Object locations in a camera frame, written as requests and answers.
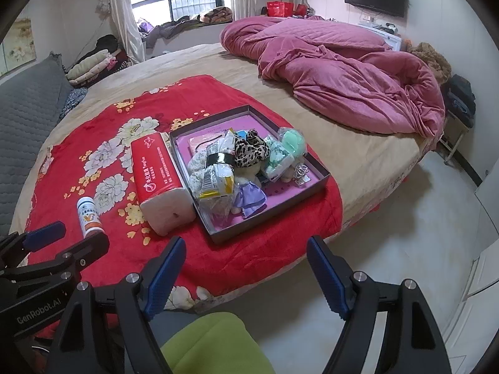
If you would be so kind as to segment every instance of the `gray quilted headboard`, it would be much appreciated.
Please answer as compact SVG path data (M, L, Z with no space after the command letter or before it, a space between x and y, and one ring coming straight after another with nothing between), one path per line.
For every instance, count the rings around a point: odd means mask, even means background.
M54 54L0 84L0 235L72 88Z

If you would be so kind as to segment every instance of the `blue gripper pad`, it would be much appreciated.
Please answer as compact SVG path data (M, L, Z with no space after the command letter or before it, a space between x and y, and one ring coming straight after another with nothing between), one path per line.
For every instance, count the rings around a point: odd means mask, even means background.
M318 236L307 242L307 259L331 311L346 320L356 298L350 281L353 271L345 259L334 256Z
M26 250L36 252L63 238L65 234L66 226L61 221L57 221L33 232L28 232L22 245Z
M172 238L171 241L158 257L157 273L148 285L146 280L143 282L146 287L143 288L144 292L141 298L147 301L142 312L147 321L151 321L157 313L165 308L166 301L168 301L175 280L186 259L186 242L180 237Z

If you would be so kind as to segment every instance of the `purple fabric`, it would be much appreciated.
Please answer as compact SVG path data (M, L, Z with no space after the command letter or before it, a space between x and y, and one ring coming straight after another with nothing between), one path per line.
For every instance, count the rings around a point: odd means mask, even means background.
M257 212L267 202L267 196L256 184L251 181L239 187L233 206L243 208L244 218Z
M222 45L258 59L264 79L288 81L298 100L334 121L375 133L416 132L436 143L445 107L420 59L385 51L375 33L355 25L265 18L233 22L220 34Z

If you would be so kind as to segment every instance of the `green cushion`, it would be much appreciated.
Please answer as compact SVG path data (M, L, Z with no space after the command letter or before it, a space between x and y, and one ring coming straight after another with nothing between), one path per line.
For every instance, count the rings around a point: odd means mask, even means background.
M197 319L161 352L174 374L275 374L243 321L228 312Z

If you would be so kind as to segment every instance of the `stool leg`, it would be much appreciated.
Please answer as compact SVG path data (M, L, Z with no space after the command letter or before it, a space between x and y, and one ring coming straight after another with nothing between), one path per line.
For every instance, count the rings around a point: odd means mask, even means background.
M452 159L452 156L454 156L454 153L458 149L458 146L461 143L464 135L465 135L464 131L461 131L461 133L459 134L459 137L458 137L458 140L457 140L456 144L453 146L451 152L448 154L448 156L446 157L446 159L443 161L443 163L445 165L448 165L449 161Z

